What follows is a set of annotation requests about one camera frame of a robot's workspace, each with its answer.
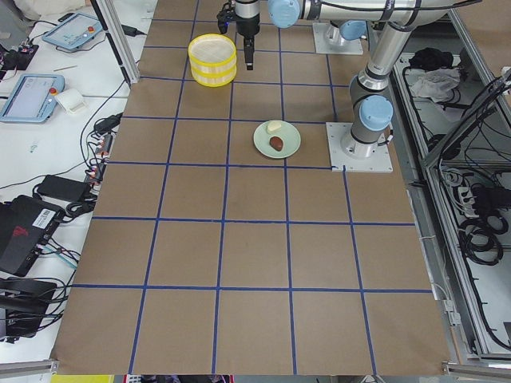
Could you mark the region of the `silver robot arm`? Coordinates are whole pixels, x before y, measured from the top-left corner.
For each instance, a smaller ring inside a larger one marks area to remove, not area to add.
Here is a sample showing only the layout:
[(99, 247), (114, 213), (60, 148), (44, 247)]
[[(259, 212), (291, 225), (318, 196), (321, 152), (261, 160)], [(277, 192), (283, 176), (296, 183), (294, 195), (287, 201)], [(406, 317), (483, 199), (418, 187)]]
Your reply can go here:
[(365, 33), (365, 21), (330, 21), (330, 25), (326, 32), (326, 37), (327, 41), (331, 45), (345, 45), (347, 41), (355, 41), (360, 39), (360, 37)]
[(382, 92), (412, 32), (437, 21), (455, 7), (454, 1), (269, 1), (271, 22), (280, 29), (298, 20), (382, 22), (378, 44), (365, 68), (350, 85), (355, 122), (341, 139), (343, 151), (354, 158), (371, 156), (392, 119), (393, 106)]

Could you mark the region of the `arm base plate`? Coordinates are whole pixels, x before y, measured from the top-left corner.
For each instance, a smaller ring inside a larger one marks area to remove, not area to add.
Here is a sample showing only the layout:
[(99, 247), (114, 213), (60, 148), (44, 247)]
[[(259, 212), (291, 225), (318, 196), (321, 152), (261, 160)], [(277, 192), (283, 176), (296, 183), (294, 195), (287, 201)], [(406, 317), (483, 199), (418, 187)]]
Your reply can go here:
[(366, 33), (364, 21), (320, 23), (312, 25), (315, 52), (321, 54), (362, 55), (361, 37)]
[(391, 173), (394, 169), (384, 134), (373, 144), (361, 144), (351, 135), (351, 126), (352, 123), (326, 123), (331, 170)]

